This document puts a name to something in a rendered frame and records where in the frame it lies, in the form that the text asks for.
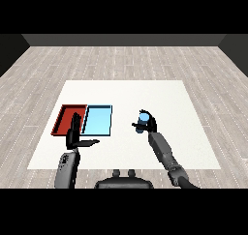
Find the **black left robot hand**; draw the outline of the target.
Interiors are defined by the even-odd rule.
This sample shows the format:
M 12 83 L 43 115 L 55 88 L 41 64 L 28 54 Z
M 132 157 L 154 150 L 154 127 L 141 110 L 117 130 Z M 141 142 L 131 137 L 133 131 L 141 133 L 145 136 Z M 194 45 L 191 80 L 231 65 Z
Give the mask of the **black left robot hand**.
M 98 139 L 80 140 L 80 125 L 81 116 L 74 113 L 71 121 L 71 127 L 66 134 L 66 147 L 68 150 L 76 149 L 77 147 L 90 147 L 95 143 L 99 143 Z

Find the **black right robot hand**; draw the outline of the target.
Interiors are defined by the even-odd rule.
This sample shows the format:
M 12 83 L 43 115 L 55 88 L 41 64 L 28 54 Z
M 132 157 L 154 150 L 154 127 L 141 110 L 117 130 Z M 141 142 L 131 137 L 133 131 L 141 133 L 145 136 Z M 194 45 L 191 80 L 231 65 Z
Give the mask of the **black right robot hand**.
M 149 120 L 147 122 L 147 125 L 139 125 L 138 122 L 133 123 L 132 126 L 135 127 L 136 129 L 141 129 L 143 131 L 147 132 L 156 132 L 157 131 L 157 123 L 156 119 L 146 110 L 142 109 L 139 114 L 141 113 L 147 113 L 149 115 Z

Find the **small blue can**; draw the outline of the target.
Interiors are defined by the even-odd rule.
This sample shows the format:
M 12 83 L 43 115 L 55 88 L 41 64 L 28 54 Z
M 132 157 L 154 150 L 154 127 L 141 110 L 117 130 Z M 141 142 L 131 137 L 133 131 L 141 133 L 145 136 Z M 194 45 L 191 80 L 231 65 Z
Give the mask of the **small blue can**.
M 147 125 L 147 122 L 149 120 L 149 115 L 147 113 L 141 113 L 139 115 L 139 119 L 138 119 L 138 124 L 139 125 Z M 136 129 L 137 133 L 143 133 L 143 130 L 141 129 Z

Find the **red shallow open box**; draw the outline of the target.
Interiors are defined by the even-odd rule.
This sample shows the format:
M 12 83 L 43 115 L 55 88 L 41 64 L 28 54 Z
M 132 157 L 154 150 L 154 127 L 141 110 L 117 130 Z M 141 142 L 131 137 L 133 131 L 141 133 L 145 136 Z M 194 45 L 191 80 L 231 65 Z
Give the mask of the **red shallow open box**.
M 51 135 L 65 136 L 68 129 L 71 127 L 74 113 L 76 112 L 83 119 L 86 107 L 86 104 L 63 104 L 56 118 Z

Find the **light blue shallow open box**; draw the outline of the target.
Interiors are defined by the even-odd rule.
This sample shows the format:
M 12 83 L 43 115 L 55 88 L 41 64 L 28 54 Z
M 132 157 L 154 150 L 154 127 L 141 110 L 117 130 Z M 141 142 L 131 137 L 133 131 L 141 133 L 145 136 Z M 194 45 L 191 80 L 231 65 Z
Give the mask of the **light blue shallow open box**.
M 110 136 L 112 106 L 90 104 L 83 118 L 82 136 Z

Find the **dark grey robot body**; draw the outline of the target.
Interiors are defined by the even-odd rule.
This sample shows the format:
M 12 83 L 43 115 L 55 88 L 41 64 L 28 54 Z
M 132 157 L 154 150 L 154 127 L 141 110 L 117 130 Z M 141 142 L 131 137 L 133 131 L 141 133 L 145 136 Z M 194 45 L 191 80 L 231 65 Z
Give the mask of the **dark grey robot body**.
M 153 185 L 148 180 L 138 178 L 134 169 L 128 170 L 127 177 L 121 177 L 120 170 L 114 169 L 110 178 L 96 183 L 95 189 L 153 189 Z

